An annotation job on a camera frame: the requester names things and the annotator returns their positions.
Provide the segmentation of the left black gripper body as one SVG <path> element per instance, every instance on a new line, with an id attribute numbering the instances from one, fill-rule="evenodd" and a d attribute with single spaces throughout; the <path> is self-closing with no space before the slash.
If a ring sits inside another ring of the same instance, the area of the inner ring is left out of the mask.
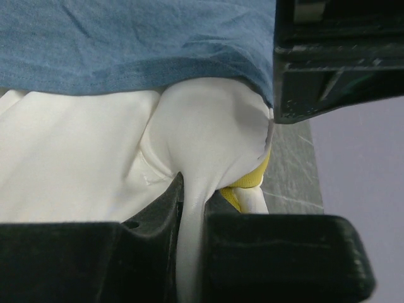
<path id="1" fill-rule="evenodd" d="M 402 1 L 277 1 L 275 122 L 403 95 Z"/>

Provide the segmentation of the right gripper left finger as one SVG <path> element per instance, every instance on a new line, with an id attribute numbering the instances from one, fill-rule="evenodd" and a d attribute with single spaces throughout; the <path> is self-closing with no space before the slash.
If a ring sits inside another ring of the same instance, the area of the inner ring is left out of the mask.
<path id="1" fill-rule="evenodd" d="M 4 223 L 2 302 L 175 302 L 178 175 L 123 223 Z"/>

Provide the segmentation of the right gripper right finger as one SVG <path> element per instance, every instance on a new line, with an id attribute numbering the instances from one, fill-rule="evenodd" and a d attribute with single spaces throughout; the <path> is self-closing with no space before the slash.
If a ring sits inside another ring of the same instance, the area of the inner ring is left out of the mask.
<path id="1" fill-rule="evenodd" d="M 347 219 L 241 214 L 220 193 L 206 203 L 203 302 L 362 302 L 375 288 Z"/>

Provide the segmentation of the white pillow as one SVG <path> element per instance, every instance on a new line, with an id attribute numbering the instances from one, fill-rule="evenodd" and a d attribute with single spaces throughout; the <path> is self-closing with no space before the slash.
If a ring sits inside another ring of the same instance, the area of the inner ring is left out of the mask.
<path id="1" fill-rule="evenodd" d="M 94 96 L 1 90 L 1 221 L 123 222 L 184 178 L 180 302 L 198 302 L 213 193 L 270 152 L 273 109 L 242 80 L 198 78 Z"/>

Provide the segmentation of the blue pillowcase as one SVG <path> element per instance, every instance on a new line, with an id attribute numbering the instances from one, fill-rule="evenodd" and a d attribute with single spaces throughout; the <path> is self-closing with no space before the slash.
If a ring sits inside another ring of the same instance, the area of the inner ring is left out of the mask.
<path id="1" fill-rule="evenodd" d="M 273 105 L 274 1 L 2 1 L 1 86 L 63 95 L 243 77 Z"/>

